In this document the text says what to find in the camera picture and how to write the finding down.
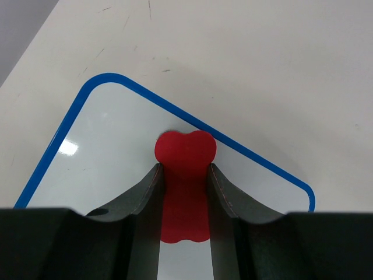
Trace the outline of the red whiteboard eraser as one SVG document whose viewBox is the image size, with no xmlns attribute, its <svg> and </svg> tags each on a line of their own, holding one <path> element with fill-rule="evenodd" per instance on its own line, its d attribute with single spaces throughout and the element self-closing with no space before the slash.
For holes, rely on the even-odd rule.
<svg viewBox="0 0 373 280">
<path fill-rule="evenodd" d="M 163 165 L 166 186 L 161 241 L 209 239 L 207 171 L 216 152 L 216 141 L 206 131 L 167 131 L 159 136 L 154 155 Z"/>
</svg>

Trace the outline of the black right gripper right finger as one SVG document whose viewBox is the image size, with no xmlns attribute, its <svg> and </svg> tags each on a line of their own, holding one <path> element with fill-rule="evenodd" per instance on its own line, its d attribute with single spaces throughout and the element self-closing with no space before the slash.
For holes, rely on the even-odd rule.
<svg viewBox="0 0 373 280">
<path fill-rule="evenodd" d="M 208 219 L 214 279 L 256 279 L 245 226 L 262 225 L 282 216 L 238 188 L 211 164 Z"/>
</svg>

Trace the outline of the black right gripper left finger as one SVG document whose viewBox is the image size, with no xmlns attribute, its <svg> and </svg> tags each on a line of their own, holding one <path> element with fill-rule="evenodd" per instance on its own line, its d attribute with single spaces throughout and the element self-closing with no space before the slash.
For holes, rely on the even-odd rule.
<svg viewBox="0 0 373 280">
<path fill-rule="evenodd" d="M 136 185 L 87 217 L 120 223 L 114 279 L 157 279 L 163 217 L 163 166 L 156 164 Z"/>
</svg>

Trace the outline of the blue framed whiteboard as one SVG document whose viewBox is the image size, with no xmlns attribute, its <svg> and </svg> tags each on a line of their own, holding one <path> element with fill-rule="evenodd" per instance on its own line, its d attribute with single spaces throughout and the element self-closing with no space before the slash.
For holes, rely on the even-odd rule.
<svg viewBox="0 0 373 280">
<path fill-rule="evenodd" d="M 114 279 L 120 223 L 86 215 L 144 178 L 158 164 L 167 131 L 206 131 L 211 164 L 238 188 L 283 214 L 246 225 L 256 279 L 314 279 L 300 222 L 315 209 L 312 188 L 226 134 L 129 78 L 104 73 L 79 91 L 12 213 L 13 247 L 2 278 Z M 214 279 L 210 237 L 161 241 L 157 279 Z"/>
</svg>

